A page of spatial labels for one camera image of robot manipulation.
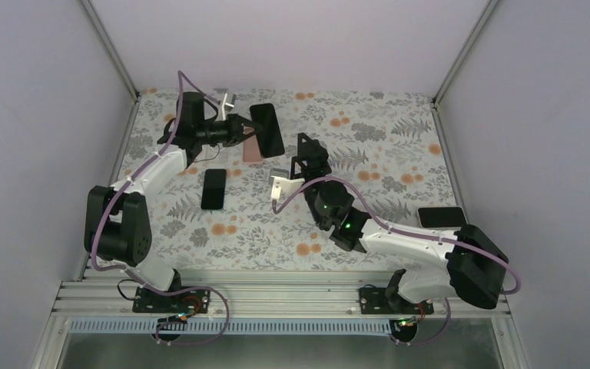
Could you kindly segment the black phone from pink case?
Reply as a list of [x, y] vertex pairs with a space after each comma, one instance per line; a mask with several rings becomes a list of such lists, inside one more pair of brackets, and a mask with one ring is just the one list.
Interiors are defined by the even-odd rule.
[[251, 120], [258, 123], [261, 131], [257, 133], [257, 143], [262, 158], [274, 158], [285, 154], [282, 134], [273, 104], [251, 105]]

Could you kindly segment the clear phone case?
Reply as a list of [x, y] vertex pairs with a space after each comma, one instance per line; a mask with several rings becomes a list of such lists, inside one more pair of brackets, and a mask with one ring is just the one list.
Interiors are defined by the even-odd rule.
[[217, 145], [215, 147], [207, 147], [204, 167], [205, 168], [220, 167], [221, 165], [225, 164], [226, 160], [227, 160], [226, 153], [224, 152], [224, 149], [220, 145]]

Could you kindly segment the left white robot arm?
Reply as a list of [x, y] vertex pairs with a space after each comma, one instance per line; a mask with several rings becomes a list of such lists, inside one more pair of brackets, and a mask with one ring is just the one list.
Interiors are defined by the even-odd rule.
[[199, 92], [178, 95], [176, 116], [156, 150], [124, 180], [88, 193], [85, 250], [96, 271], [120, 270], [152, 291], [163, 311], [177, 309], [183, 290], [177, 271], [152, 249], [149, 203], [178, 173], [194, 163], [205, 145], [232, 147], [264, 130], [264, 123], [226, 112], [228, 103]]

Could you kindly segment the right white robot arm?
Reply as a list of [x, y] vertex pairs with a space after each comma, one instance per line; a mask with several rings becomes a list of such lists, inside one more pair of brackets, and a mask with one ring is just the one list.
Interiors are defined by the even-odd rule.
[[303, 194], [314, 224], [330, 232], [331, 241], [347, 252], [394, 254], [421, 263], [419, 271], [395, 271], [387, 291], [387, 307], [403, 313], [435, 298], [459, 298], [476, 308], [496, 308], [503, 293], [509, 259], [478, 227], [433, 230], [392, 224], [369, 208], [354, 207], [359, 191], [331, 175], [329, 154], [304, 133], [297, 136], [291, 159], [293, 180], [302, 181], [293, 194]]

